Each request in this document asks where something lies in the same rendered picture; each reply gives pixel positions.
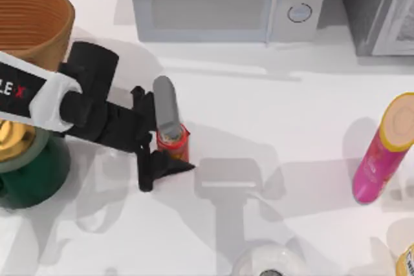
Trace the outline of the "pale microwave oven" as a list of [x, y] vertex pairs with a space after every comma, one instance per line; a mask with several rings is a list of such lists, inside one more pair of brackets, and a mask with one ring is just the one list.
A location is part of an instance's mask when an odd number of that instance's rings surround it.
[[[132, 0], [138, 37], [147, 42], [310, 41], [323, 0]], [[305, 3], [312, 16], [304, 23], [287, 17]]]

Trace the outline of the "yellow and white can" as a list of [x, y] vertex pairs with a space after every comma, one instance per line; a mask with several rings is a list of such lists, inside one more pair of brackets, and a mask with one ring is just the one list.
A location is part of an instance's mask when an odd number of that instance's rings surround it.
[[414, 243], [397, 259], [395, 276], [414, 276]]

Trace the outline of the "gold trophy with green base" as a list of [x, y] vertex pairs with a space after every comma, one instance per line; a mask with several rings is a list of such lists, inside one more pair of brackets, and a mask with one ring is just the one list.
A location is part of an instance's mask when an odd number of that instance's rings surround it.
[[0, 119], [0, 207], [25, 209], [44, 202], [65, 183], [70, 168], [64, 138]]

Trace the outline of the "microwave knob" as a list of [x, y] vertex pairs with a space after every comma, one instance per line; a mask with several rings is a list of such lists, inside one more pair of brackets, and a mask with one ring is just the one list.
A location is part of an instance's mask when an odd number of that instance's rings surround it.
[[311, 18], [312, 13], [313, 10], [309, 5], [300, 3], [288, 9], [287, 17], [293, 23], [304, 23]]

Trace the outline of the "red can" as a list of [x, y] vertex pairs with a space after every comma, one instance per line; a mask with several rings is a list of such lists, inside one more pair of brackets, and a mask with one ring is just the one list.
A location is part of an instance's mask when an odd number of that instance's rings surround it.
[[189, 143], [190, 132], [182, 123], [180, 125], [180, 136], [173, 140], [157, 131], [157, 150], [167, 151], [174, 159], [179, 159], [184, 162], [189, 162]]

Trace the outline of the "brown ribbed plant pot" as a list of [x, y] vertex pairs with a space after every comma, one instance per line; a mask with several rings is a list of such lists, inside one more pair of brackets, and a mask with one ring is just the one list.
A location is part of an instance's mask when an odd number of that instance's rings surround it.
[[0, 0], [0, 51], [56, 72], [74, 19], [69, 0]]

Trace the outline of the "pink can with yellow top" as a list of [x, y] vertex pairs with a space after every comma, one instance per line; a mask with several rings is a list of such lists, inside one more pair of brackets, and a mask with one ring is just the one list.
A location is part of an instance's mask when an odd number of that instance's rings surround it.
[[360, 204], [374, 202], [414, 145], [414, 92], [397, 96], [387, 106], [380, 125], [352, 181]]

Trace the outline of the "clear glass cup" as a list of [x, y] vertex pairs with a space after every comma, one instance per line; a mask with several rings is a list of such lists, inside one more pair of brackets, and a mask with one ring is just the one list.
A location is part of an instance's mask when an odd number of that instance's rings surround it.
[[230, 276], [309, 276], [303, 259], [284, 246], [265, 244], [242, 254]]

